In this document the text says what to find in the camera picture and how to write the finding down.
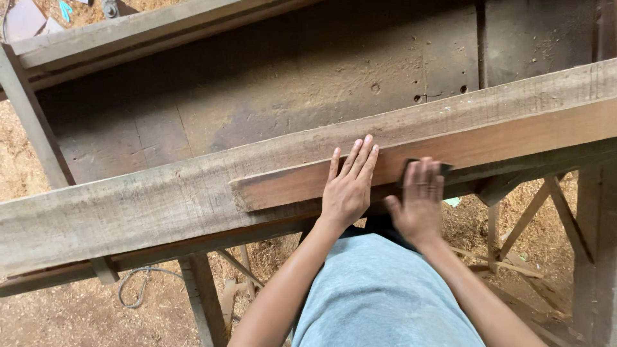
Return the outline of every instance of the right hand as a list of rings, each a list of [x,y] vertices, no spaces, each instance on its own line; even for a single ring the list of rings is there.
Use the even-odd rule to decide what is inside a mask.
[[[409,243],[417,248],[441,240],[441,200],[444,177],[441,163],[431,157],[407,166],[403,203],[390,195],[384,199],[392,223]]]

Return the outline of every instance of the gray t-shirt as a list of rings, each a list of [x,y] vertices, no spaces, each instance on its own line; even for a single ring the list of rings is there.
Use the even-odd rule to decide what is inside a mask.
[[[484,346],[439,274],[379,235],[338,240],[292,342],[313,346]]]

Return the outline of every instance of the wood scrap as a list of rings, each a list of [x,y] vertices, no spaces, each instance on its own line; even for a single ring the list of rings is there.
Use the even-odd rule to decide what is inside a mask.
[[[500,261],[496,261],[496,260],[493,260],[493,259],[489,259],[489,258],[487,258],[485,256],[482,256],[482,255],[478,254],[478,253],[473,253],[473,252],[465,251],[464,249],[460,249],[460,248],[456,248],[456,247],[452,247],[452,246],[450,246],[450,249],[452,251],[455,251],[456,253],[460,253],[460,254],[462,254],[464,256],[468,256],[468,257],[472,257],[472,258],[476,258],[476,259],[480,259],[480,260],[486,261],[486,262],[489,263],[489,265],[490,264],[494,264],[494,265],[503,266],[506,269],[510,269],[510,270],[514,270],[514,271],[520,272],[521,274],[524,274],[525,276],[530,276],[530,277],[535,277],[535,278],[544,278],[544,275],[538,274],[537,272],[529,271],[529,270],[526,270],[526,269],[522,269],[522,268],[520,268],[518,266],[514,266],[514,265],[510,265],[510,264],[504,263],[504,262],[500,262]]]

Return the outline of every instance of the sawdust floor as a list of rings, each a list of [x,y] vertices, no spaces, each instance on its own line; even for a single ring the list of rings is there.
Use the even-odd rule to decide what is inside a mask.
[[[561,184],[572,207],[576,202],[576,175]],[[519,186],[502,202],[499,222],[503,235],[514,226],[540,182]],[[0,102],[0,201],[46,191],[48,185],[18,118],[7,101]],[[462,197],[452,208],[444,204],[445,238],[459,248],[486,253],[487,209],[474,196]],[[253,271],[264,282],[296,247],[299,235],[248,245]],[[239,249],[230,250],[238,259]],[[573,252],[549,199],[514,246],[544,274],[556,289],[571,296]],[[217,291],[221,297],[226,278],[244,281],[235,268],[215,253],[209,254]],[[474,260],[464,258],[472,263]],[[180,272],[177,262],[160,267]],[[144,274],[130,280],[124,299],[135,300]],[[491,281],[541,311],[548,306],[517,274],[500,270]],[[0,298],[0,346],[199,346],[193,314],[183,282],[171,275],[148,276],[143,304],[122,307],[118,284],[101,286],[85,280],[32,293]],[[247,293],[236,295],[234,324],[248,307]]]

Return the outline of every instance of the blue object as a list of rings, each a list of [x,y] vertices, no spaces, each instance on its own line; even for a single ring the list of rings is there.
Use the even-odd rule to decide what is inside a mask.
[[[62,18],[67,22],[71,21],[71,18],[68,16],[69,13],[73,13],[73,9],[64,1],[58,0],[60,4],[60,11],[62,11]]]

